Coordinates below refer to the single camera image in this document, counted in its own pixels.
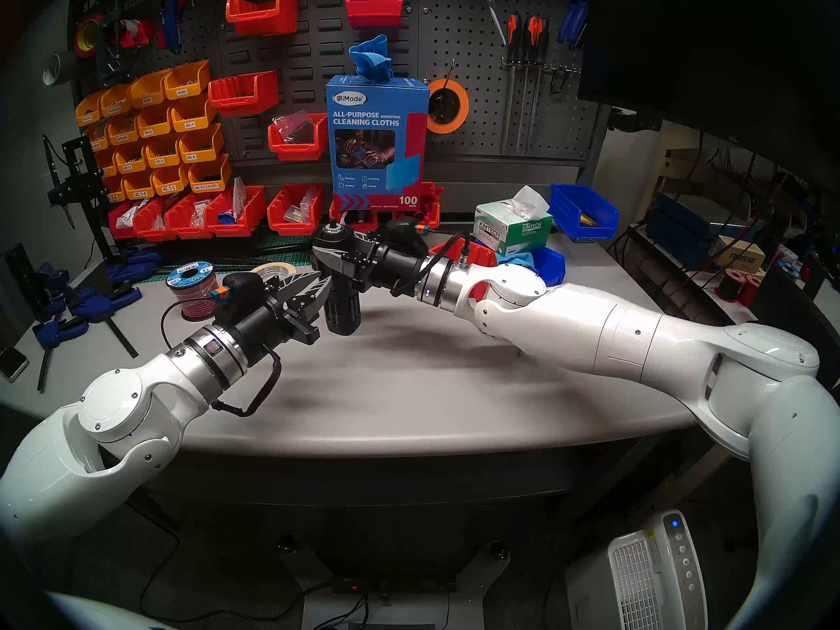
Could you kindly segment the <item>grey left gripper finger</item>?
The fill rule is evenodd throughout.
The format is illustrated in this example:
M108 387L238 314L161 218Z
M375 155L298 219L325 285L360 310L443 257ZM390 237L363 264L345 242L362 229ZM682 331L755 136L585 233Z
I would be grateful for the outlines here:
M331 289L331 278L322 278L308 285L291 299L291 312L297 318L318 318Z
M286 277L279 282L279 302L287 303L308 285L322 279L320 272L309 271Z

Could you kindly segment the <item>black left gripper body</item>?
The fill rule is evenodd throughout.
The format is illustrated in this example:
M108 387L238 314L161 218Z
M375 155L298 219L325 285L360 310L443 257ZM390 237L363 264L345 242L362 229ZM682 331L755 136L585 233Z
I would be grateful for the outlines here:
M228 333L239 345L249 368L270 350L294 340L313 345L320 338L316 321L320 309L312 299L291 299L286 303L265 303L247 316L228 323Z

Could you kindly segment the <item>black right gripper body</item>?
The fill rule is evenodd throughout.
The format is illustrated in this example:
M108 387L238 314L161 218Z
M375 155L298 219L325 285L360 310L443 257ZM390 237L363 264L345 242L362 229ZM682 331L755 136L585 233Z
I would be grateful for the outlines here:
M414 296L418 275L429 256L425 240L375 240L369 262L358 279L358 291L386 288L393 296Z

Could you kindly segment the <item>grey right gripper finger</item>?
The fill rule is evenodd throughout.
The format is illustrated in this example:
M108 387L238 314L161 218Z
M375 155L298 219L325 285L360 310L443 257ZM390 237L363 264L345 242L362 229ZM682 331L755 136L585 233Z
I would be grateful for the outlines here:
M350 230L347 238L341 242L341 249L345 253L359 256L374 256L381 241L375 233L363 233Z
M333 285L366 289L366 255L358 251L313 251L312 268Z

